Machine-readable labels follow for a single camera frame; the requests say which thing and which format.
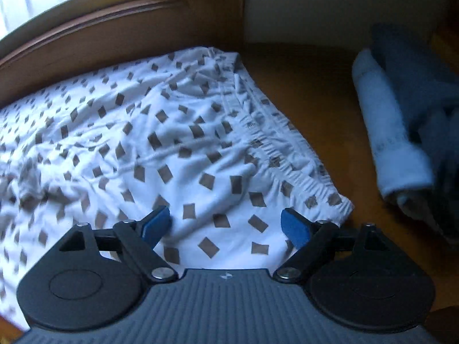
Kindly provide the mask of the dark navy folded garment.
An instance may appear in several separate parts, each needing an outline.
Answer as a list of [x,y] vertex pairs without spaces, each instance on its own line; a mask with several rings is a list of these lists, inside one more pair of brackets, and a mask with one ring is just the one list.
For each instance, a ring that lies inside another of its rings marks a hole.
[[371,37],[371,53],[390,80],[409,138],[429,158],[434,223],[442,236],[457,243],[458,75],[403,26],[376,23]]

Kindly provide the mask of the white patterned pyjama pants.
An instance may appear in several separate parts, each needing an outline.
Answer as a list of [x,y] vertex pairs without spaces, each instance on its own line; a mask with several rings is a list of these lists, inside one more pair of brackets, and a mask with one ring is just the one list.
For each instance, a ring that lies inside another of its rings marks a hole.
[[280,215],[342,224],[352,203],[240,56],[195,47],[58,82],[1,109],[1,315],[27,327],[23,276],[73,225],[159,206],[176,270],[276,269]]

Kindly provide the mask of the rolled light blue towel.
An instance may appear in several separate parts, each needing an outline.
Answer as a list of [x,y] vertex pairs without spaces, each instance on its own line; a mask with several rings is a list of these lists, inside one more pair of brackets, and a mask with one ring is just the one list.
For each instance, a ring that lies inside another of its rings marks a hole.
[[352,65],[352,80],[369,138],[380,195],[409,218],[427,218],[427,192],[434,184],[429,159],[409,140],[389,78],[370,49],[358,53]]

